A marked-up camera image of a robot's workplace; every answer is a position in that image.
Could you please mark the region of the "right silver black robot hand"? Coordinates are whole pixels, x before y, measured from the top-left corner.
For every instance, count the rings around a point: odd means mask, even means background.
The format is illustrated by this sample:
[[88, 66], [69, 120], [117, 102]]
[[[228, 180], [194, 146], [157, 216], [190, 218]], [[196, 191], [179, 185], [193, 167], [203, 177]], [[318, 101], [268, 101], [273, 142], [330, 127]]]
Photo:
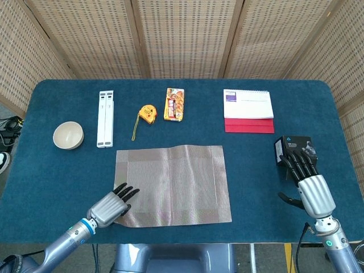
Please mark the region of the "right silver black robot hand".
[[285, 203], [306, 211], [314, 219], [324, 219], [332, 215], [336, 208], [333, 196], [323, 175], [304, 151], [287, 151], [286, 156], [279, 156], [290, 172], [300, 199], [288, 197], [283, 192], [278, 196]]

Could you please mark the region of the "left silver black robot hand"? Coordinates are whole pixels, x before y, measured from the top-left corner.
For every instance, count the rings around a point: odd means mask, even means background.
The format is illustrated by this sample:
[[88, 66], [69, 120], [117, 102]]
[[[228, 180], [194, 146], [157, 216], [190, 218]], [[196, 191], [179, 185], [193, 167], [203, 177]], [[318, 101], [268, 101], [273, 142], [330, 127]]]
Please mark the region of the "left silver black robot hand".
[[131, 204], [127, 202], [139, 192], [139, 188], [122, 183], [96, 202], [88, 210], [86, 217], [93, 220], [98, 228], [108, 227], [131, 209]]

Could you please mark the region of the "grey woven placemat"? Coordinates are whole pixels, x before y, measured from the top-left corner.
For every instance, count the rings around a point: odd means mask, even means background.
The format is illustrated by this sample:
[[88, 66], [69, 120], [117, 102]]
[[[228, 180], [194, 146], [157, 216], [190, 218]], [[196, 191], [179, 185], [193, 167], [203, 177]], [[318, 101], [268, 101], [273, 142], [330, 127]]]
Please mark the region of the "grey woven placemat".
[[222, 146], [118, 150], [114, 186], [140, 191], [115, 222], [128, 228], [232, 221]]

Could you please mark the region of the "beige bowl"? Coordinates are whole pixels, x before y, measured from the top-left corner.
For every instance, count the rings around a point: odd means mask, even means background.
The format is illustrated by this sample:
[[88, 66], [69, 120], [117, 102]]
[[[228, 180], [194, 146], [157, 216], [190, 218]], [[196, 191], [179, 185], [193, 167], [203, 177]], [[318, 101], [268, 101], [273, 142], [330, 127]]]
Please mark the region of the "beige bowl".
[[53, 143], [63, 150], [73, 150], [79, 147], [84, 140], [81, 125], [74, 121], [60, 124], [53, 133]]

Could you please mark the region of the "black product box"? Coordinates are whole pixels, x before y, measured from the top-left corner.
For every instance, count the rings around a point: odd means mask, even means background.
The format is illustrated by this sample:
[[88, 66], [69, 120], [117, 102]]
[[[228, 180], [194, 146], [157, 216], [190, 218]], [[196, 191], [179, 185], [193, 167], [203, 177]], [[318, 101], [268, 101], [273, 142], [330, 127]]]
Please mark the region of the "black product box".
[[311, 137], [283, 135], [274, 143], [276, 165], [286, 180], [298, 184], [298, 178], [316, 174], [317, 155]]

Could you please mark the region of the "blue table cloth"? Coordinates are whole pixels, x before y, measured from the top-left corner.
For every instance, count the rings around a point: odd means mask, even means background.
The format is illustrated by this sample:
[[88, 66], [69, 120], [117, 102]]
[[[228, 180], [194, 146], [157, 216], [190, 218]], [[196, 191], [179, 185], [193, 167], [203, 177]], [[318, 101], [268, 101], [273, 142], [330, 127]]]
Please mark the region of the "blue table cloth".
[[[168, 88], [185, 90], [181, 122], [163, 118]], [[274, 112], [273, 134], [225, 132], [224, 89], [267, 90]], [[114, 91], [113, 146], [97, 147], [100, 91]], [[149, 125], [138, 111], [153, 105]], [[81, 125], [82, 144], [63, 150], [53, 143], [56, 128]], [[329, 185], [339, 219], [352, 241], [364, 238], [364, 201], [330, 87], [319, 80], [44, 80], [27, 109], [9, 178], [0, 198], [0, 243], [48, 243], [83, 218], [113, 189], [116, 152], [182, 144], [221, 145], [232, 221], [225, 224], [98, 229], [94, 243], [295, 242], [305, 211], [285, 204], [295, 198], [293, 182], [275, 163], [274, 143], [282, 135], [312, 138], [317, 169]]]

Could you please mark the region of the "yellow floor tape strip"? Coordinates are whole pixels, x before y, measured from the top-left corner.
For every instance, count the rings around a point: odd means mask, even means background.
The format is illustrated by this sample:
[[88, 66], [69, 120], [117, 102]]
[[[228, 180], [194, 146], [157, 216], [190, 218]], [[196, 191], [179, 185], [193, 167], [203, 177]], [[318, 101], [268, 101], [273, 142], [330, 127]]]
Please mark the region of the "yellow floor tape strip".
[[295, 273], [291, 243], [284, 244], [284, 253], [286, 257], [287, 273]]

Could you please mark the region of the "white table leg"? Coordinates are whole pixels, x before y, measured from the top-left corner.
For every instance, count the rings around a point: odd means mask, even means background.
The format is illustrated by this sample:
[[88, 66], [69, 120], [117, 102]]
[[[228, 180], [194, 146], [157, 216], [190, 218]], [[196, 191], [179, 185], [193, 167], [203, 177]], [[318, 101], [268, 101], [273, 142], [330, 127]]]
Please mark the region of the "white table leg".
[[255, 259], [255, 247], [253, 243], [249, 244], [250, 250], [250, 272], [257, 273], [256, 259]]

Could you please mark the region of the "white folding laptop stand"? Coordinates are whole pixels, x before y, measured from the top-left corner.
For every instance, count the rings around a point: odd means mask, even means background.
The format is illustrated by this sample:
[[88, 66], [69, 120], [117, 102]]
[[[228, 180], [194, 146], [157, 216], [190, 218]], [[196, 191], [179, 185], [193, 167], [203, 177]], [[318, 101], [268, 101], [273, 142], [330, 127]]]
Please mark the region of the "white folding laptop stand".
[[98, 103], [97, 147], [113, 146], [114, 91], [100, 91]]

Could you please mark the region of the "red folder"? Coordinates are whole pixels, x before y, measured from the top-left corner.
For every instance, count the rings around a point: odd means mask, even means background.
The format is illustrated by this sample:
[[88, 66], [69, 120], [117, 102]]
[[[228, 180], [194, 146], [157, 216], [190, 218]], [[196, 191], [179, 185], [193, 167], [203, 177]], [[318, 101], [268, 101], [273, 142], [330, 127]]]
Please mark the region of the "red folder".
[[227, 133], [254, 133], [254, 134], [273, 134], [273, 119], [238, 119], [225, 118], [225, 131]]

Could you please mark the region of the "yellow tape measure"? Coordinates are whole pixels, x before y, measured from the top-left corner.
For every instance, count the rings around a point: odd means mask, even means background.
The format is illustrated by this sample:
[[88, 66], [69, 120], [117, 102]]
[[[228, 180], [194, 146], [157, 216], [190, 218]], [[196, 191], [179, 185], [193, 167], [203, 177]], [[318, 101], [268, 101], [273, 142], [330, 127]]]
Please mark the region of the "yellow tape measure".
[[135, 125], [133, 128], [133, 134], [131, 137], [131, 140], [134, 141], [136, 137], [136, 131], [138, 127], [139, 120], [142, 119], [146, 121], [149, 125], [153, 124], [157, 117], [157, 110], [156, 107], [153, 105], [144, 105], [142, 108], [138, 111], [138, 115], [135, 121]]

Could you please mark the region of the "white spiral desk calendar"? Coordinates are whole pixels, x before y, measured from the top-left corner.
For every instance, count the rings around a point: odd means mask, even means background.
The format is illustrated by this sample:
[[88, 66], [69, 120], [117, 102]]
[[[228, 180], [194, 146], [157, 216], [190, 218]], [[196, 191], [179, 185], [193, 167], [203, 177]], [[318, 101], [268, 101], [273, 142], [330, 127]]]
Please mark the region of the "white spiral desk calendar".
[[224, 118], [273, 119], [270, 92], [224, 89]]

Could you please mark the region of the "black and white shoe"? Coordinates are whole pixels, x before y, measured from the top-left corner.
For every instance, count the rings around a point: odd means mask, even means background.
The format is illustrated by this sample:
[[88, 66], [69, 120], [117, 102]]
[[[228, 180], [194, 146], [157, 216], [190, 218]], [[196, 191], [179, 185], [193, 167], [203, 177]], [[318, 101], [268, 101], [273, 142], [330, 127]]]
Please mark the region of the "black and white shoe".
[[2, 174], [10, 164], [11, 156], [8, 152], [0, 152], [0, 174]]

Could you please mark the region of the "yellow food box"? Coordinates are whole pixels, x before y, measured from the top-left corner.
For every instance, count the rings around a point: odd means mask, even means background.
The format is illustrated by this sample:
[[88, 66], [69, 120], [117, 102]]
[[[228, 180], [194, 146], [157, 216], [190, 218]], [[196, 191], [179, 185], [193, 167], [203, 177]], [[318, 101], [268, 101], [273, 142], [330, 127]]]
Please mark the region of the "yellow food box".
[[184, 115], [185, 90], [168, 88], [163, 118], [167, 121], [181, 122]]

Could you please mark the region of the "woven folding screen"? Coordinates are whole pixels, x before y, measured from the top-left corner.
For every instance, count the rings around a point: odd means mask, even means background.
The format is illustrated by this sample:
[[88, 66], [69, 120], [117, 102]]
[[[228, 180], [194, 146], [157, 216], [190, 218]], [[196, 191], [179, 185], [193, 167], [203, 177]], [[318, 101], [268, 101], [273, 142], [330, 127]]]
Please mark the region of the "woven folding screen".
[[322, 80], [364, 193], [364, 0], [0, 0], [0, 112], [49, 78]]

